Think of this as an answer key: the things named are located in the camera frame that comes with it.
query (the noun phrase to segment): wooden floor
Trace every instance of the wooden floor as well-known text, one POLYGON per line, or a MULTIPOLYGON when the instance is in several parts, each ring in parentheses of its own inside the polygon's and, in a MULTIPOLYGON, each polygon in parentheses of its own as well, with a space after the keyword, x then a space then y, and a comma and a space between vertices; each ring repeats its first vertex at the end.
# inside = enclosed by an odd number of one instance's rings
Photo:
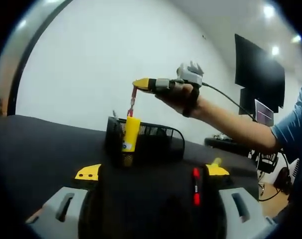
MULTIPOLYGON (((260 199, 267 199, 275 195, 276 192, 277 191, 273 185, 265 183, 265 191, 263 196, 260 197, 260 199)), ((288 204, 288 195, 280 192, 274 198, 259 203, 262 206, 264 216, 269 216, 273 218, 288 204)))

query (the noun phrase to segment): ceiling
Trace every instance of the ceiling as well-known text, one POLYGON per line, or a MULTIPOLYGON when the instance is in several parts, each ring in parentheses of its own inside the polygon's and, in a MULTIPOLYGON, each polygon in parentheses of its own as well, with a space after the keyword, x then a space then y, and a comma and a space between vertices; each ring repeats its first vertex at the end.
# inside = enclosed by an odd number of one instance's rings
POLYGON ((263 0, 170 0, 199 26, 210 39, 230 69, 236 68, 234 34, 252 41, 302 81, 302 42, 292 43, 297 33, 280 15, 280 8, 263 0), (265 17, 264 7, 274 9, 273 17, 265 17))

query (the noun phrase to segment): sleeve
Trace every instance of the sleeve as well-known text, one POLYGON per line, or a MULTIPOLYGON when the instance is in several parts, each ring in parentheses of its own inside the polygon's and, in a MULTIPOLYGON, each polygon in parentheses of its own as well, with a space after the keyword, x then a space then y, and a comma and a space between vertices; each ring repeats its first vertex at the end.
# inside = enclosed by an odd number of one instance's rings
POLYGON ((299 158, 302 139, 302 88, 294 110, 271 127, 271 131, 285 151, 289 163, 299 158))

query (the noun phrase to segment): black mesh basket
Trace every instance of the black mesh basket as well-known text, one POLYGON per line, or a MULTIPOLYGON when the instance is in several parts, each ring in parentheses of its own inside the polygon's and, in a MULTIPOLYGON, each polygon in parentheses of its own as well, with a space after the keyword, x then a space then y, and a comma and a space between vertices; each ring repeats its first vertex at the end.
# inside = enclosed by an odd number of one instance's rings
POLYGON ((105 150, 114 166, 138 166, 176 162, 183 159, 185 141, 178 130, 141 122, 135 151, 122 152, 125 119, 109 117, 105 136, 105 150))

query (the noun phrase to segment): person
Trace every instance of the person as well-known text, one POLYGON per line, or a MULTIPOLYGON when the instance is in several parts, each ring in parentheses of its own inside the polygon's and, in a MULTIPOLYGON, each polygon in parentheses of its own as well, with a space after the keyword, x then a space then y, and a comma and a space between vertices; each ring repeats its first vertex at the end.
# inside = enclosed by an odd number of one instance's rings
MULTIPOLYGON (((192 89, 192 85, 183 84, 179 91, 174 91, 169 95, 156 95, 156 97, 181 114, 185 107, 185 99, 192 89)), ((267 154, 283 149, 289 163, 299 158, 299 172, 290 195, 289 205, 275 218, 279 223, 285 211, 293 203, 295 188, 302 180, 302 88, 293 111, 273 127, 228 112, 201 95, 198 96, 197 104, 192 109, 190 117, 208 123, 251 149, 267 154)))

